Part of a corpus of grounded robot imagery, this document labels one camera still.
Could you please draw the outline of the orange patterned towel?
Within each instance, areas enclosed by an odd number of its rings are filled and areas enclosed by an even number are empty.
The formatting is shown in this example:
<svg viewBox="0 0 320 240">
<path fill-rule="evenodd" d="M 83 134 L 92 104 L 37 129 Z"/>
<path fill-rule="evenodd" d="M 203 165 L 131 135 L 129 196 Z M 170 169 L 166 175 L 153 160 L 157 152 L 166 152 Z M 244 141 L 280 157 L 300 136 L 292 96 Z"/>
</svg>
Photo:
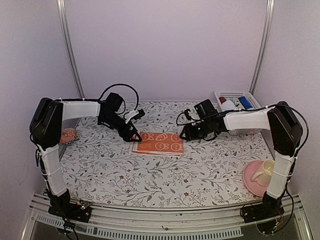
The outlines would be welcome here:
<svg viewBox="0 0 320 240">
<path fill-rule="evenodd" d="M 183 140 L 175 133 L 141 132 L 141 142 L 134 142 L 132 154 L 180 157 L 184 153 Z"/>
</svg>

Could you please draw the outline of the light blue terry towel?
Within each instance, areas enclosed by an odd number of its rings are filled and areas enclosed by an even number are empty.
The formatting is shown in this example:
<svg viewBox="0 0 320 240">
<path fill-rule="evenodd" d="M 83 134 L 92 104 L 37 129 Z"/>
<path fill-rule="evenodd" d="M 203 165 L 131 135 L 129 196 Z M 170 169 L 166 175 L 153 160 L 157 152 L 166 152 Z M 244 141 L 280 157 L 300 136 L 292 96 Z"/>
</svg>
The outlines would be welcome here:
<svg viewBox="0 0 320 240">
<path fill-rule="evenodd" d="M 230 99 L 224 101 L 222 104 L 222 109 L 223 111 L 229 111 L 229 110 L 237 110 L 238 108 L 236 107 L 236 105 L 234 104 L 234 102 Z"/>
</svg>

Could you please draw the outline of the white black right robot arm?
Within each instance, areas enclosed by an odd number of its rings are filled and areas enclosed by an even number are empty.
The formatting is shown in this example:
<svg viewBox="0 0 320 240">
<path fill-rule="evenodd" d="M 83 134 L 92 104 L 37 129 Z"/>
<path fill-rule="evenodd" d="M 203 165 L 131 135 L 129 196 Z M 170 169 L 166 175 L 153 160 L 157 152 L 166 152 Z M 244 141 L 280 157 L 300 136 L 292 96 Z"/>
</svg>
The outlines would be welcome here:
<svg viewBox="0 0 320 240">
<path fill-rule="evenodd" d="M 251 112 L 205 115 L 183 126 L 189 164 L 198 166 L 176 203 L 191 206 L 244 204 L 256 197 L 262 218 L 278 210 L 298 153 L 302 127 L 285 102 Z"/>
</svg>

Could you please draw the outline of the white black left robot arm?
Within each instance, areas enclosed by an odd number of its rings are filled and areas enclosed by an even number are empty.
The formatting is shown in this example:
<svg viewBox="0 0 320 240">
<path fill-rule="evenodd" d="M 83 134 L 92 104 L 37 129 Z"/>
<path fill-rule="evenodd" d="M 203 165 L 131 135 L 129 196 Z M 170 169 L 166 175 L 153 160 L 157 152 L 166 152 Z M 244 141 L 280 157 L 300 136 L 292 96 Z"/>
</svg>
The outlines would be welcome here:
<svg viewBox="0 0 320 240">
<path fill-rule="evenodd" d="M 123 102 L 123 98 L 113 92 L 105 100 L 48 97 L 40 100 L 29 126 L 29 137 L 36 146 L 36 162 L 46 181 L 52 214 L 70 217 L 83 210 L 79 203 L 70 202 L 70 193 L 62 176 L 59 146 L 73 142 L 77 136 L 73 129 L 63 130 L 63 122 L 96 117 L 98 125 L 116 130 L 125 142 L 141 142 L 142 137 L 132 121 L 142 118 L 145 112 L 136 107 L 127 113 L 119 113 Z"/>
</svg>

